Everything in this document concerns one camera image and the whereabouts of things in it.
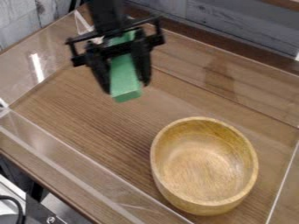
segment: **wire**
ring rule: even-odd
[[[19,210],[19,215],[17,215],[17,221],[15,224],[24,224],[24,210],[23,210],[21,204],[17,201],[17,199],[15,199],[9,196],[0,195],[0,200],[11,200],[16,204],[16,207]]]

